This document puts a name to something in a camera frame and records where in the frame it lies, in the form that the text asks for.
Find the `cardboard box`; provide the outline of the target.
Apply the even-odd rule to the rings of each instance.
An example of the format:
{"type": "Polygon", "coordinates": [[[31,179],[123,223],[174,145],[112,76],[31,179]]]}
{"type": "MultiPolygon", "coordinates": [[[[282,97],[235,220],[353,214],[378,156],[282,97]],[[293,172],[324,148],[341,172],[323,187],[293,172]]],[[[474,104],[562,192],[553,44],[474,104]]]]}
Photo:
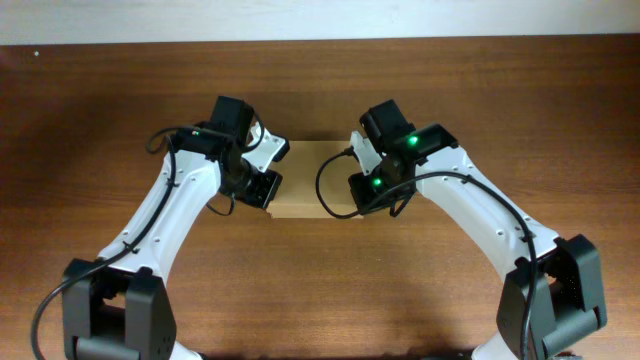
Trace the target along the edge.
{"type": "MultiPolygon", "coordinates": [[[[291,141],[285,157],[272,163],[271,170],[283,176],[267,212],[274,219],[324,219],[331,215],[322,207],[315,191],[315,179],[321,165],[349,146],[348,141],[291,141]]],[[[332,161],[321,174],[321,195],[337,214],[356,210],[348,178],[361,168],[351,156],[332,161]]]]}

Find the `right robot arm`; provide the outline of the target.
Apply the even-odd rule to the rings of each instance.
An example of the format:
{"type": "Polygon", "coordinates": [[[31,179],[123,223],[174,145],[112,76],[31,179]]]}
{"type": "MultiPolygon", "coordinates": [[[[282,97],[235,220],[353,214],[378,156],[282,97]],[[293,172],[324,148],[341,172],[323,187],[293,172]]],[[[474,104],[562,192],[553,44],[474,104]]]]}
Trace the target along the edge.
{"type": "Polygon", "coordinates": [[[606,326],[601,261],[583,235],[562,238],[520,209],[443,126],[409,123],[392,100],[366,111],[350,146],[359,214],[396,212],[416,194],[474,241],[502,283],[497,332],[472,359],[552,359],[606,326]]]}

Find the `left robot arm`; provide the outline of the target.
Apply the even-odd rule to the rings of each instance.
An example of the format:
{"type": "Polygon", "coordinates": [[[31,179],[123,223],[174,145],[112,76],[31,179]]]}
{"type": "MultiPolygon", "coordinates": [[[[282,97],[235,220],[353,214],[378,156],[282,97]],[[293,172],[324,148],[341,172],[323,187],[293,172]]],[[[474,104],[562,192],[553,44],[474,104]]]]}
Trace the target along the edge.
{"type": "Polygon", "coordinates": [[[180,344],[167,293],[172,265],[203,208],[217,195],[266,209],[289,150],[246,102],[217,98],[211,117],[153,136],[166,155],[151,190],[93,261],[74,259],[62,284],[68,359],[199,359],[180,344]]]}

